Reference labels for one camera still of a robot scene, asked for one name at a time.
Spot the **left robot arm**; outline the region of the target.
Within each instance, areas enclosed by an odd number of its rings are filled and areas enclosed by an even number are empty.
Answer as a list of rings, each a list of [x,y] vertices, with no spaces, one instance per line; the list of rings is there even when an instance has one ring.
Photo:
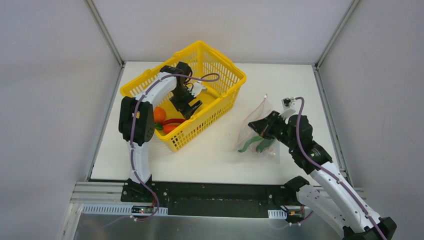
[[[125,96],[121,101],[118,131],[128,144],[131,166],[129,178],[138,183],[133,195],[140,202],[149,201],[153,195],[153,189],[146,183],[152,175],[148,143],[156,129],[154,109],[167,94],[172,93],[172,105],[185,120],[189,120],[202,105],[200,100],[190,104],[195,96],[185,83],[192,77],[193,71],[185,62],[178,62],[175,67],[165,65],[145,90],[135,97]]]

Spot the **red chili pepper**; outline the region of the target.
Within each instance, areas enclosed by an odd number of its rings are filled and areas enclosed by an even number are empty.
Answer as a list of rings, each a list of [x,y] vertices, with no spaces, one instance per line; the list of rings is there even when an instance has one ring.
[[[165,121],[163,121],[162,123],[161,123],[161,125],[162,126],[165,126],[165,125],[169,125],[169,124],[182,124],[182,123],[184,123],[186,120],[185,119],[183,119],[183,118],[170,118],[170,119],[167,119],[167,120],[165,120]]]

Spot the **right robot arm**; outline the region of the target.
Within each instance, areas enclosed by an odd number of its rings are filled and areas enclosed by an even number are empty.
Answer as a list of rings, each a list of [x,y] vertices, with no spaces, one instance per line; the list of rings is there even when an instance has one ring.
[[[297,176],[284,187],[284,200],[310,208],[329,224],[343,240],[390,240],[397,225],[391,217],[374,211],[342,176],[326,150],[313,139],[313,127],[305,115],[292,115],[285,120],[272,111],[248,126],[266,140],[277,140],[288,147],[294,162],[312,177],[328,194],[314,189]]]

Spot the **dark green cucumber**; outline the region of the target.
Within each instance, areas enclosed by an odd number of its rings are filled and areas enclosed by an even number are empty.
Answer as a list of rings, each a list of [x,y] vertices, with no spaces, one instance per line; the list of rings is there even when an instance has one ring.
[[[257,153],[263,153],[268,150],[275,142],[275,139],[263,139],[255,148]]]

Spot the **green chili pepper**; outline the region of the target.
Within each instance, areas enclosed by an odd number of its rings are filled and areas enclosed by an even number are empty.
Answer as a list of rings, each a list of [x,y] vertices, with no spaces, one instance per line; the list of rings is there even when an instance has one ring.
[[[255,143],[255,142],[258,142],[258,141],[261,141],[263,139],[263,137],[262,136],[259,136],[259,135],[257,135],[257,136],[253,136],[253,137],[251,137],[249,140],[247,140],[245,143],[244,143],[244,145],[242,146],[242,148],[241,149],[238,149],[237,151],[239,152],[239,153],[244,153],[244,152],[246,152],[247,150],[248,150],[248,148],[250,147],[250,145],[252,145],[253,143]]]

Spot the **orange tangerine with leaf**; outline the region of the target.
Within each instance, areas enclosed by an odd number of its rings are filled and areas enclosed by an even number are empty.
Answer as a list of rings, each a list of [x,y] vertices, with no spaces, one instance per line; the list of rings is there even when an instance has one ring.
[[[166,111],[161,107],[156,107],[153,111],[154,124],[157,130],[162,130],[163,125],[162,122],[166,120],[167,114]]]

